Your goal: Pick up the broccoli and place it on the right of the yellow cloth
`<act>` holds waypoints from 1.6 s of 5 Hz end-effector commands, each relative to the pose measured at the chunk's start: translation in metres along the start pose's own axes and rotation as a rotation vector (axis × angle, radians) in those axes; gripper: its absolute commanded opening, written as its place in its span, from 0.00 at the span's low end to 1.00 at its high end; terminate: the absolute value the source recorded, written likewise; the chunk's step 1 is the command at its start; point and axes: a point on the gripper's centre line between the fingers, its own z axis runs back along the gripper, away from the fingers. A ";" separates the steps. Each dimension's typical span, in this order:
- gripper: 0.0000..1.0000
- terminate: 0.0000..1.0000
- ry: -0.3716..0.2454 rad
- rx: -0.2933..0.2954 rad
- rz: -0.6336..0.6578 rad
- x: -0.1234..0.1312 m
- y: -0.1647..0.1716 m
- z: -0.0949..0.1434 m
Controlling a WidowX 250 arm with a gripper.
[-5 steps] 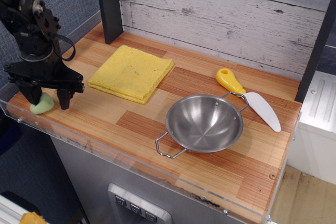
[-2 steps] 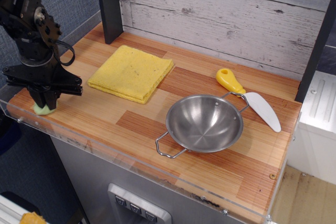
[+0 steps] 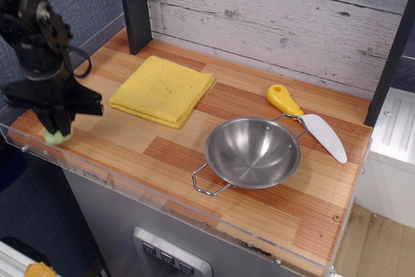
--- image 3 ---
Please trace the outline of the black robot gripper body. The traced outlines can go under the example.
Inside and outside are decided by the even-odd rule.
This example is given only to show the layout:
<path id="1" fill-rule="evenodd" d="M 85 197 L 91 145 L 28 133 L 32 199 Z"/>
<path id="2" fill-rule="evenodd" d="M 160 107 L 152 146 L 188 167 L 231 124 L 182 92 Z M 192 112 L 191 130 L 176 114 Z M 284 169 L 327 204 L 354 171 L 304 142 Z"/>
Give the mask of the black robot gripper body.
<path id="1" fill-rule="evenodd" d="M 20 80 L 1 85 L 8 104 L 35 112 L 102 115 L 102 95 L 82 86 L 72 76 Z"/>

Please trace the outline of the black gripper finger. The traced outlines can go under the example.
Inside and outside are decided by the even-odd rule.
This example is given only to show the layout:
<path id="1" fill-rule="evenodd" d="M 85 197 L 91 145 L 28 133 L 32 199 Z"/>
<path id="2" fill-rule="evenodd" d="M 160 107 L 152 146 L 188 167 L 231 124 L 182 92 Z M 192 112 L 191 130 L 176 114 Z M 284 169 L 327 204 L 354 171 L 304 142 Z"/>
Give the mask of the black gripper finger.
<path id="1" fill-rule="evenodd" d="M 54 115 L 58 131 L 62 135 L 70 135 L 72 133 L 72 122 L 75 120 L 75 114 L 73 112 L 57 112 Z"/>
<path id="2" fill-rule="evenodd" d="M 34 113 L 48 133 L 55 134 L 58 131 L 58 126 L 52 113 L 38 107 L 34 108 Z"/>

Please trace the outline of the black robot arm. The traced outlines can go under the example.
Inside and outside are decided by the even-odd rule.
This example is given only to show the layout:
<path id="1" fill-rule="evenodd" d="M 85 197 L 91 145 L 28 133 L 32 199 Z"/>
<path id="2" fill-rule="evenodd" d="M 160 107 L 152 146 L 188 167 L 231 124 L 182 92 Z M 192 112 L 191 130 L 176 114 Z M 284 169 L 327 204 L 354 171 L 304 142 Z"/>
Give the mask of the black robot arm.
<path id="1" fill-rule="evenodd" d="M 91 68 L 75 73 L 71 27 L 48 0 L 1 0 L 1 37 L 13 48 L 22 80 L 1 85 L 7 103 L 30 108 L 48 135 L 68 137 L 77 114 L 102 115 L 102 95 L 78 83 Z"/>

